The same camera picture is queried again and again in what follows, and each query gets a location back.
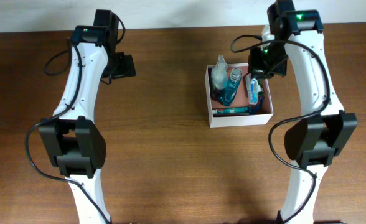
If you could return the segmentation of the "green Dettol soap box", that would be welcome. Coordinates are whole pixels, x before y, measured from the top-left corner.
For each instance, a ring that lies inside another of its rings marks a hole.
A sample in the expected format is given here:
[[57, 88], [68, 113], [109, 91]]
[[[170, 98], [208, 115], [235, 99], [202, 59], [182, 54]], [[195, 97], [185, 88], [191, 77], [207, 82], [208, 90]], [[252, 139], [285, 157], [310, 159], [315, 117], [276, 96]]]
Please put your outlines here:
[[[249, 87], [251, 79], [252, 79], [252, 77], [251, 77], [250, 73], [245, 76], [245, 85], [246, 85], [247, 95], [248, 95], [248, 87]], [[258, 99], [260, 99], [260, 97], [264, 93], [264, 91], [263, 91], [263, 87], [261, 85], [261, 82], [259, 80], [257, 80], [257, 82], [258, 82]]]

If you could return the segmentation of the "blue white toothbrush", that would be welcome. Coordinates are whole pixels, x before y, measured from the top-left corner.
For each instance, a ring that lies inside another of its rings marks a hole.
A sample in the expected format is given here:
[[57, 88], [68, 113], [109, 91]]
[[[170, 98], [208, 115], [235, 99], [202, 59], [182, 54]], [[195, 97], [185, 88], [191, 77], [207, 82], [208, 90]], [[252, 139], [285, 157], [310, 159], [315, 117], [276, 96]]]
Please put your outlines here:
[[251, 79], [248, 87], [249, 104], [256, 105], [258, 103], [258, 82], [255, 78]]

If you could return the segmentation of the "teal mouthwash bottle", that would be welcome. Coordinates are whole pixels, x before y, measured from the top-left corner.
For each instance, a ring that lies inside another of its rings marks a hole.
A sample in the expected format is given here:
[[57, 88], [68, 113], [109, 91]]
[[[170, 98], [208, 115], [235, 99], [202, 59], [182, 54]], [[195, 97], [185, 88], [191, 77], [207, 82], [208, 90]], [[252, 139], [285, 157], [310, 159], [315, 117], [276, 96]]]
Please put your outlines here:
[[224, 93], [221, 98], [221, 103], [224, 106], [230, 106], [235, 99], [238, 87], [242, 80], [242, 70], [238, 67], [233, 68], [227, 80]]

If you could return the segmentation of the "blue disposable razor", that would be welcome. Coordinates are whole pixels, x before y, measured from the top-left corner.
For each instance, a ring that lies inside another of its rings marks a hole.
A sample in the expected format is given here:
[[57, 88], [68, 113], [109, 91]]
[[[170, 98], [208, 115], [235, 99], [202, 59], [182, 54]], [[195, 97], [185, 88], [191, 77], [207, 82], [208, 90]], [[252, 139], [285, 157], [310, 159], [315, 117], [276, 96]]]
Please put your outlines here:
[[251, 115], [257, 115], [259, 112], [260, 112], [260, 110], [261, 110], [261, 108], [262, 108], [262, 106], [263, 106], [263, 100], [264, 100], [264, 98], [262, 97], [262, 98], [260, 98], [259, 100], [258, 100], [258, 103], [256, 104], [256, 105], [253, 105], [252, 107], [251, 107], [251, 111], [250, 111], [250, 114]]

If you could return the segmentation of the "foam soap pump bottle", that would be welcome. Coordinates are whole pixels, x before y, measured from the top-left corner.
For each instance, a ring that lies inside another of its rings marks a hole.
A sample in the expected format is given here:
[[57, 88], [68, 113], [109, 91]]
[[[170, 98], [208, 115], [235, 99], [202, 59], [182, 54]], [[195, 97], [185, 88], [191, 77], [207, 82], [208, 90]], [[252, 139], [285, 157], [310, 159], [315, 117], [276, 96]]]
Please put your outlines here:
[[221, 100], [222, 93], [227, 84], [227, 69], [228, 65], [224, 56], [219, 55], [217, 63], [211, 70], [210, 75], [211, 98], [214, 101]]

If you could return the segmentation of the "red green toothpaste tube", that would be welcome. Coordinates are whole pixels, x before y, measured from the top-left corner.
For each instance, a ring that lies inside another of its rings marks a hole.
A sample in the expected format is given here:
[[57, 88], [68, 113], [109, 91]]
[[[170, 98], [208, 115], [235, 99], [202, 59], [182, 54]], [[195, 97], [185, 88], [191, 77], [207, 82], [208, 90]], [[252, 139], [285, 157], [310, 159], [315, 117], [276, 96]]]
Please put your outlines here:
[[252, 109], [249, 106], [244, 107], [234, 107], [234, 108], [221, 108], [213, 109], [212, 114], [217, 116], [227, 116], [227, 115], [249, 115]]

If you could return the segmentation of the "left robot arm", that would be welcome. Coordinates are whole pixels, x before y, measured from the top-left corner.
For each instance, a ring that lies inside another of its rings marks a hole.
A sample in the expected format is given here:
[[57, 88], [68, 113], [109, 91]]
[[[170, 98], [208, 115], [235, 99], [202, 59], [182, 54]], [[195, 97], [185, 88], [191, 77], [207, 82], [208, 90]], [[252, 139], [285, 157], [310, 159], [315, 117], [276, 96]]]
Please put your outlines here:
[[95, 126], [94, 109], [101, 82], [134, 77], [133, 58], [117, 52], [122, 41], [121, 19], [98, 9], [93, 25], [76, 26], [68, 40], [67, 83], [53, 115], [35, 125], [50, 163], [59, 169], [58, 181], [70, 186], [80, 223], [111, 223], [106, 210], [101, 169], [106, 142]]

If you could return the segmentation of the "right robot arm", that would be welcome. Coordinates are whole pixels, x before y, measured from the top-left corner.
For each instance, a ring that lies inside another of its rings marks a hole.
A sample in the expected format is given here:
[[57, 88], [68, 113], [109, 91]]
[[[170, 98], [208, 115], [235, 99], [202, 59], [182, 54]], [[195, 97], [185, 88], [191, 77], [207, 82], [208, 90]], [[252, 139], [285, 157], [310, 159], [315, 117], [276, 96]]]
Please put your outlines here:
[[277, 223], [313, 223], [313, 210], [323, 175], [357, 127], [346, 113], [328, 71], [324, 27], [317, 10], [297, 11], [292, 1], [279, 0], [267, 10], [269, 24], [262, 41], [251, 47], [248, 73], [256, 79], [286, 75], [293, 66], [301, 114], [272, 127], [293, 123], [284, 136], [291, 168], [288, 194]]

